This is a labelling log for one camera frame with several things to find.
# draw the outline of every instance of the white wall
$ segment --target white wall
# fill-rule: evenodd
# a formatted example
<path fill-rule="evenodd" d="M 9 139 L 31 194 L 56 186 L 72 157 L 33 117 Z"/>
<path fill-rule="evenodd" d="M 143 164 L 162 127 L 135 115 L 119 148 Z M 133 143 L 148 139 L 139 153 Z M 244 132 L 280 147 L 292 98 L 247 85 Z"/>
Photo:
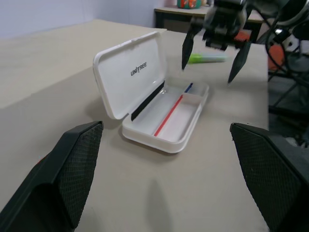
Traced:
<path fill-rule="evenodd" d="M 100 18 L 145 27 L 154 8 L 175 0 L 0 0 L 0 38 L 48 30 Z"/>

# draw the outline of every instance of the orange object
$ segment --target orange object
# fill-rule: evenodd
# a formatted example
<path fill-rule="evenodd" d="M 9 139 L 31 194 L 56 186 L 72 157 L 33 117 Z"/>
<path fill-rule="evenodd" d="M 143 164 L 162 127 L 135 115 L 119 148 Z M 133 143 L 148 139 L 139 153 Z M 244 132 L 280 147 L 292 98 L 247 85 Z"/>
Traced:
<path fill-rule="evenodd" d="M 181 8 L 184 8 L 186 4 L 189 4 L 189 8 L 195 8 L 197 6 L 197 0 L 181 0 Z"/>
<path fill-rule="evenodd" d="M 279 64 L 282 65 L 284 62 L 284 52 L 280 45 L 272 45 L 269 49 L 269 53 L 272 58 Z M 268 57 L 268 69 L 277 70 L 277 66 Z"/>
<path fill-rule="evenodd" d="M 237 36 L 235 37 L 235 40 L 239 41 L 249 41 L 250 40 L 250 35 L 244 31 L 240 31 Z"/>

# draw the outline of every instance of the blue pen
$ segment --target blue pen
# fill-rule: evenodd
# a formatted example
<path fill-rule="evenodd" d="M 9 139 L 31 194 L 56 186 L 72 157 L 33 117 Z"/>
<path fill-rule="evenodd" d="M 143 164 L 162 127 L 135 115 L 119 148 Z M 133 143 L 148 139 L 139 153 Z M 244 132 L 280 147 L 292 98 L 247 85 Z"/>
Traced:
<path fill-rule="evenodd" d="M 187 93 L 187 92 L 191 89 L 192 85 L 193 85 L 193 83 L 191 83 L 191 84 L 188 86 L 188 88 L 185 90 L 185 93 Z"/>

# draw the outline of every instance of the table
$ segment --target table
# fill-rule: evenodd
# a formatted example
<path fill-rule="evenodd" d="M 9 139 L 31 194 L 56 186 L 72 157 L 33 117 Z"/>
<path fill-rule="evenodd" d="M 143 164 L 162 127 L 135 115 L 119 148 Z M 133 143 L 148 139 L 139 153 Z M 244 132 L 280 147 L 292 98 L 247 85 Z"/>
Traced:
<path fill-rule="evenodd" d="M 204 18 L 209 9 L 209 6 L 202 6 L 198 9 L 181 9 L 177 6 L 155 8 L 155 27 L 164 28 L 164 20 L 166 19 L 190 22 L 193 16 Z M 244 29 L 252 31 L 250 39 L 254 43 L 258 38 L 262 24 L 263 19 L 261 16 L 256 11 L 252 11 L 248 21 L 244 26 Z"/>
<path fill-rule="evenodd" d="M 121 33 L 116 31 L 119 29 L 128 32 L 125 38 L 115 38 Z M 46 61 L 40 62 L 40 69 L 48 71 L 40 77 L 48 83 L 25 82 L 24 88 L 39 90 L 22 99 L 16 93 L 18 98 L 0 111 L 1 131 L 6 131 L 0 139 L 0 208 L 63 132 L 103 120 L 95 177 L 77 232 L 266 232 L 266 224 L 246 187 L 229 132 L 232 122 L 268 127 L 264 49 L 252 45 L 247 63 L 227 87 L 236 55 L 233 48 L 227 49 L 230 59 L 225 63 L 189 65 L 182 72 L 181 45 L 185 34 L 163 32 L 168 76 L 205 81 L 211 87 L 187 147 L 168 156 L 121 135 L 121 121 L 107 117 L 92 73 L 92 53 L 150 30 L 153 29 L 95 21 L 18 38 L 12 42 L 15 50 L 1 48 L 7 58 L 15 61 L 6 69 L 7 75 L 15 77 L 15 67 L 19 67 L 19 72 L 27 71 L 20 76 L 21 82 L 31 77 L 36 70 L 26 65 L 24 57 L 32 51 L 36 58 Z M 210 48 L 205 48 L 197 37 L 196 51 Z"/>

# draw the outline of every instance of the textured rubber pad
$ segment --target textured rubber pad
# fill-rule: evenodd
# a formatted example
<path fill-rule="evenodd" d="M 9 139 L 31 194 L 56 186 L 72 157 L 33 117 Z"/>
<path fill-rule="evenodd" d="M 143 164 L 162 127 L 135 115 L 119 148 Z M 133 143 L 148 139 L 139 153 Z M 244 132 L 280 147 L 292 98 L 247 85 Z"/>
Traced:
<path fill-rule="evenodd" d="M 73 228 L 78 226 L 90 191 L 102 130 L 98 124 L 80 136 L 56 180 Z"/>
<path fill-rule="evenodd" d="M 301 182 L 262 136 L 233 126 L 232 136 L 247 187 L 268 227 L 285 231 L 297 213 Z"/>

